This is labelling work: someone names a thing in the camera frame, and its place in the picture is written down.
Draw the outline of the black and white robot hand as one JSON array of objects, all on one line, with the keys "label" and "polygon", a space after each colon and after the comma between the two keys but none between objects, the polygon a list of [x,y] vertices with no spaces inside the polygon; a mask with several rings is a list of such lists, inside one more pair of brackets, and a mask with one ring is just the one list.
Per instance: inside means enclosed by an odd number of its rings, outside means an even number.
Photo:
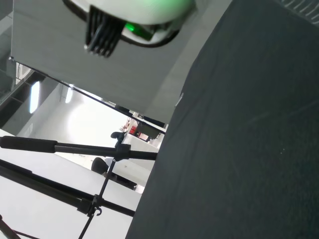
[{"label": "black and white robot hand", "polygon": [[170,43],[196,12],[193,0],[65,0],[86,22],[84,48],[108,58],[119,41],[142,48]]}]

